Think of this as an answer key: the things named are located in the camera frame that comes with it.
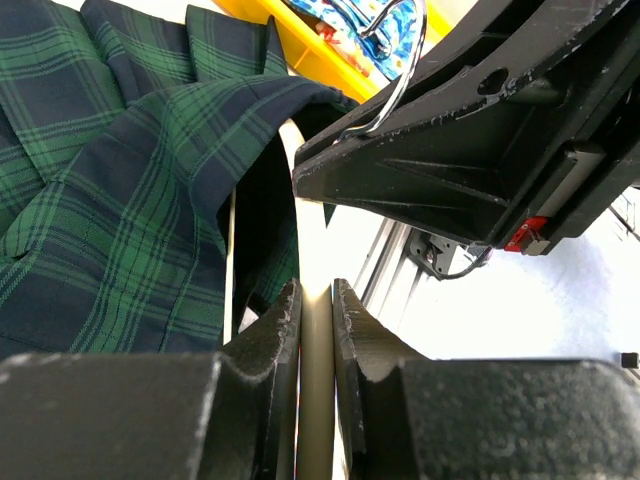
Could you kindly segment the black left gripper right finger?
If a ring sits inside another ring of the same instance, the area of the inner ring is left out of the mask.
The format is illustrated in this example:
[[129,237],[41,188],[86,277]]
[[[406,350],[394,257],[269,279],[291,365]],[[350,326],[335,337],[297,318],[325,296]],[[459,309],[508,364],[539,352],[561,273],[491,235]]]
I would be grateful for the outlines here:
[[639,391],[594,360],[432,360],[333,285],[353,479],[635,479]]

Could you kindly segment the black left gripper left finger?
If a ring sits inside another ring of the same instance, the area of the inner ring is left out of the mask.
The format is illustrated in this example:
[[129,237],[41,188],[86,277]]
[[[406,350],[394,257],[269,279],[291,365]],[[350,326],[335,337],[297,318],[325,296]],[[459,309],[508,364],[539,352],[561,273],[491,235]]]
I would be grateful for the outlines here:
[[208,354],[1,365],[5,479],[290,479],[302,289]]

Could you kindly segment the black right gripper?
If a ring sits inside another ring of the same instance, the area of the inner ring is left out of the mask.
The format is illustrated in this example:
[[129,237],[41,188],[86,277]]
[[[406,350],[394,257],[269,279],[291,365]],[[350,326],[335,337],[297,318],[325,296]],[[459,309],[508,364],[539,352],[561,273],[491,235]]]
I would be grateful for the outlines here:
[[419,62],[298,152],[296,195],[460,243],[548,254],[637,177],[639,5],[480,1]]

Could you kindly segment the cream plastic hanger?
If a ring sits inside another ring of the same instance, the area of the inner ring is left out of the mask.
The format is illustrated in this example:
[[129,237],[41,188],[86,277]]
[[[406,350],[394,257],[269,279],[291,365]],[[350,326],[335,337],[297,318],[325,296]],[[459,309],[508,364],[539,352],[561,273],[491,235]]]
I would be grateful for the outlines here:
[[300,275],[243,333],[226,338],[199,476],[328,479],[334,360],[323,206],[295,198]]

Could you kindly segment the green navy plaid skirt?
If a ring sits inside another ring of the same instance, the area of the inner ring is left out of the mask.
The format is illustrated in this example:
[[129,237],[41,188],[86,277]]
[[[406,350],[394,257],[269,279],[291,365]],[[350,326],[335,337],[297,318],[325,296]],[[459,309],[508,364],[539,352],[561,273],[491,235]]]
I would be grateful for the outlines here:
[[1,354],[197,352],[298,274],[279,135],[355,103],[288,72],[274,23],[189,5],[1,5]]

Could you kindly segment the blue floral cloth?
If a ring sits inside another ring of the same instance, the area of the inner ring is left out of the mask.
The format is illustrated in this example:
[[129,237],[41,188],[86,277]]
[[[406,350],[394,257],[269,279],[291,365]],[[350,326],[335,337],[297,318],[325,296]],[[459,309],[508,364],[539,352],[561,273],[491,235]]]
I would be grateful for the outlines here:
[[296,13],[365,77],[377,72],[388,80],[404,74],[419,58],[427,30],[423,1],[293,0]]

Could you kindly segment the yellow plastic bin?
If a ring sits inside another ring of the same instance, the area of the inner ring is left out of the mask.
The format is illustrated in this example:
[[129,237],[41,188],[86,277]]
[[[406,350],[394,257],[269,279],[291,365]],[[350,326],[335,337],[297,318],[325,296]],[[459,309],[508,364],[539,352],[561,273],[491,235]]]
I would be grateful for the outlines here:
[[[312,19],[296,13],[290,1],[219,1],[232,16],[253,23],[272,22],[278,31],[286,62],[298,74],[336,87],[351,98],[364,102],[392,80],[372,73],[365,77],[325,43],[312,28]],[[425,1],[427,30],[422,52],[427,53],[453,28],[440,1]]]

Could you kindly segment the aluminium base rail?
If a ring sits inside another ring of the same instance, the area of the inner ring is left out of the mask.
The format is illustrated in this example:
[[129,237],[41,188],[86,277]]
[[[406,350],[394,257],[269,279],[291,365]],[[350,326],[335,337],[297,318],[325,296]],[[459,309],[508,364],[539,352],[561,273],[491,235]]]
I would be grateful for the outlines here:
[[356,276],[354,290],[378,320],[404,310],[427,266],[449,271],[457,244],[444,237],[383,219]]

